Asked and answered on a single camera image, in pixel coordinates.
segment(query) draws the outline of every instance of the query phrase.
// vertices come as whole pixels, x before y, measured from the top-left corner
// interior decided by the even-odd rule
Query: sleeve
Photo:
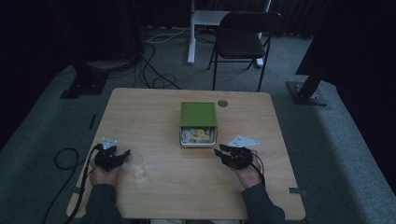
[[[245,189],[242,191],[242,197],[247,208],[249,224],[285,223],[285,212],[272,203],[264,184]]]
[[[116,190],[111,185],[93,186],[85,210],[85,216],[79,221],[81,224],[122,224],[122,217],[116,206]]]

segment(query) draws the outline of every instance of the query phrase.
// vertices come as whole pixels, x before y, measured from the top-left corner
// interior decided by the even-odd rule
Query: glass
[[[131,152],[124,166],[128,172],[134,175],[135,179],[142,179],[146,176],[145,159],[137,152]]]

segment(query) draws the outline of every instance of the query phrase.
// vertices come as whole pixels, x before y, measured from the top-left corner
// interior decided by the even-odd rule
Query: chair
[[[218,63],[250,63],[246,68],[248,70],[256,59],[262,58],[262,73],[257,89],[257,91],[260,91],[271,38],[278,31],[281,23],[282,16],[275,12],[233,11],[225,15],[220,22],[215,46],[207,68],[210,69],[211,64],[215,64],[212,91],[216,87]],[[261,42],[260,33],[268,33],[264,43]],[[219,61],[219,56],[228,61]]]

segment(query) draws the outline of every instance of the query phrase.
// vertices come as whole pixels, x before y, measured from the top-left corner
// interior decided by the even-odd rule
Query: gray carpet
[[[175,31],[151,31],[150,34]],[[213,40],[213,35],[199,36]],[[172,74],[184,90],[211,90],[212,70],[206,70],[211,44],[197,42],[195,64],[187,64],[189,39],[179,36],[152,44],[150,62],[161,74]],[[265,71],[262,91],[273,98],[290,161],[303,191],[306,220],[319,223],[396,223],[396,199],[365,145],[359,130],[338,97],[336,88],[322,82],[318,90],[326,107],[295,105],[286,81],[304,81],[295,76],[310,39],[275,37]],[[153,49],[146,47],[148,59]],[[123,62],[96,62],[106,69]],[[244,71],[244,64],[219,66],[218,91],[255,91],[260,69]],[[71,171],[61,171],[53,158],[58,150],[73,147],[79,160],[87,156],[100,118],[112,90],[117,87],[146,88],[139,69],[112,72],[102,95],[60,99],[75,72],[66,67],[50,83],[31,113],[0,152],[0,223],[41,223],[46,210]],[[156,77],[147,68],[147,80]],[[96,119],[91,126],[92,116]],[[70,166],[73,153],[58,162]],[[81,171],[76,173],[54,203],[47,223],[64,223],[66,207]]]

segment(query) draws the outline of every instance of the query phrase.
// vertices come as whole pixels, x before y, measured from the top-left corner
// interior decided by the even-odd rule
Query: table leg
[[[195,57],[195,0],[191,0],[191,34],[190,34],[190,46],[189,46],[189,58],[187,60],[188,64],[194,64],[194,57]]]

